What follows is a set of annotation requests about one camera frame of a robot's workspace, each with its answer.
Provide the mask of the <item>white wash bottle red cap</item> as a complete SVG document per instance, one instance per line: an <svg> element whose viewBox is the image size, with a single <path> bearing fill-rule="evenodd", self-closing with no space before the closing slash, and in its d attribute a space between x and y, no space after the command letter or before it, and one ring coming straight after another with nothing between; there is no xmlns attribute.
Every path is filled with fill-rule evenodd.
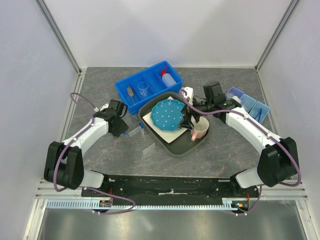
<svg viewBox="0 0 320 240"><path fill-rule="evenodd" d="M164 84L169 88L169 87L175 85L176 81L169 73L167 73L167 68L168 68L168 66L163 68L160 72L160 75L161 75L161 79L164 82Z"/></svg>

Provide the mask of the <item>glass jar with lid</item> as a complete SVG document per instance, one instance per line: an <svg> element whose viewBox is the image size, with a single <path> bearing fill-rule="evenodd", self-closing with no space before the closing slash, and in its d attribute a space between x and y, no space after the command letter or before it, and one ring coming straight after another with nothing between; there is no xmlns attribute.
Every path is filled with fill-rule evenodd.
<svg viewBox="0 0 320 240"><path fill-rule="evenodd" d="M225 97L226 97L226 100L231 100L233 98L234 94L232 92L228 92Z"/></svg>

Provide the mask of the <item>glass flask with stopper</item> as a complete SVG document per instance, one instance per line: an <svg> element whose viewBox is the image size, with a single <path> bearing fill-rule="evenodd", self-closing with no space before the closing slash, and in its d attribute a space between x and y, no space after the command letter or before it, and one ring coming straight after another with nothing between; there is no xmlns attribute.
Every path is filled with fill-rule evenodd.
<svg viewBox="0 0 320 240"><path fill-rule="evenodd" d="M241 101L241 99L240 99L238 96L234 95L234 96L232 97L232 99L235 100L237 103L239 103L239 104L242 105L242 101Z"/></svg>

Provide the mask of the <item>blue safety glasses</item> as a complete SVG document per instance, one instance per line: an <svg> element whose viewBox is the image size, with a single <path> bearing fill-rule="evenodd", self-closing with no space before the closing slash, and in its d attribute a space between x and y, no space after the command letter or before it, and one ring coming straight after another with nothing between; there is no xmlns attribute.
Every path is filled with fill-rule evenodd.
<svg viewBox="0 0 320 240"><path fill-rule="evenodd" d="M262 109L262 108L259 108L256 116L254 117L254 119L255 119L257 122L259 122L260 119L261 119L262 111L263 111L263 109Z"/></svg>

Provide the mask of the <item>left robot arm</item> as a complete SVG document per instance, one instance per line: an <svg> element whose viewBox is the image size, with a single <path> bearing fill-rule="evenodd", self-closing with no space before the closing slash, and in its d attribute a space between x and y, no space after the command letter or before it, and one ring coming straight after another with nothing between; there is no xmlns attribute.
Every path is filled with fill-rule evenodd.
<svg viewBox="0 0 320 240"><path fill-rule="evenodd" d="M129 127L123 120L128 106L112 99L108 104L96 109L91 120L70 138L53 141L47 151L43 177L53 183L57 192L79 187L91 187L99 197L106 196L110 185L104 175L93 170L85 170L83 156L91 146L106 134L120 137Z"/></svg>

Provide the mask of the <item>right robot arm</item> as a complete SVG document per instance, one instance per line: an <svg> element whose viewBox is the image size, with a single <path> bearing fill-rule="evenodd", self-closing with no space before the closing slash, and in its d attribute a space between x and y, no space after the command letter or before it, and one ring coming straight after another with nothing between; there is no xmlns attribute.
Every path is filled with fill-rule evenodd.
<svg viewBox="0 0 320 240"><path fill-rule="evenodd" d="M235 197L242 196L253 186L274 187L278 184L297 187L302 180L297 144L291 137L282 138L271 132L250 116L235 99L227 100L219 82L203 87L205 99L198 102L194 90L183 87L179 95L185 106L182 109L183 128L194 129L192 120L202 116L214 116L241 134L260 154L257 167L246 169L232 176L229 191Z"/></svg>

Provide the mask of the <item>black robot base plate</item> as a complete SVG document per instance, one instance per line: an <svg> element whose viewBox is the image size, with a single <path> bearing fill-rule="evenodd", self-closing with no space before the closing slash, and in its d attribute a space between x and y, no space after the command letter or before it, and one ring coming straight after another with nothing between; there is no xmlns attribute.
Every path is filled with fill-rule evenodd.
<svg viewBox="0 0 320 240"><path fill-rule="evenodd" d="M240 188L232 178L106 175L100 191L135 201L136 205L200 205L223 198L256 198L256 186Z"/></svg>

